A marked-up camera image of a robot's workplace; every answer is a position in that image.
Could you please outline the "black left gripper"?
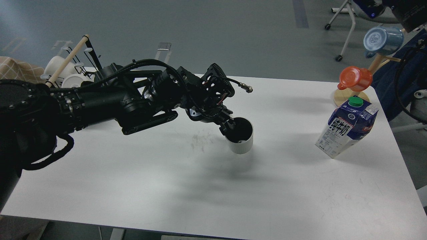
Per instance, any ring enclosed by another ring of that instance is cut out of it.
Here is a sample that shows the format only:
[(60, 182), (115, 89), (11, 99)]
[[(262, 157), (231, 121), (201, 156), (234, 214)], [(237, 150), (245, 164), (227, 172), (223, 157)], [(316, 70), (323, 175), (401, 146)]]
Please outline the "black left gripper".
[(223, 104), (226, 98), (234, 96), (235, 89), (218, 64), (212, 63), (202, 77), (182, 66), (177, 72), (183, 77), (189, 91), (181, 106), (191, 120), (219, 124), (223, 136), (234, 130), (235, 143), (249, 140), (249, 121), (242, 117), (231, 120), (232, 111)]

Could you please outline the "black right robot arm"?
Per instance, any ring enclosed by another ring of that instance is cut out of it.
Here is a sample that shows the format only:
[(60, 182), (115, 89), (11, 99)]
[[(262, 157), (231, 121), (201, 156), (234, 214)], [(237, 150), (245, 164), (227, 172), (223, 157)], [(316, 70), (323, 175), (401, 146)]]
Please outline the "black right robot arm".
[(394, 18), (407, 33), (424, 25), (427, 21), (427, 2), (425, 0), (354, 0), (369, 18), (375, 19), (390, 9)]

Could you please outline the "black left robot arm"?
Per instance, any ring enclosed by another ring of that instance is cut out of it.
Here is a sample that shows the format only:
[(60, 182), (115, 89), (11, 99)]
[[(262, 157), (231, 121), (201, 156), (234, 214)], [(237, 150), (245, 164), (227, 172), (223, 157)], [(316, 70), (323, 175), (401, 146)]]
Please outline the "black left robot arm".
[(216, 63), (198, 77), (155, 59), (113, 63), (77, 88), (1, 80), (1, 208), (23, 170), (39, 170), (64, 157), (74, 146), (71, 133), (90, 125), (114, 119), (124, 135), (131, 135), (175, 120), (180, 107), (192, 121), (218, 125), (232, 143), (252, 141), (252, 124), (232, 117), (223, 103), (235, 95), (232, 83), (253, 91)]

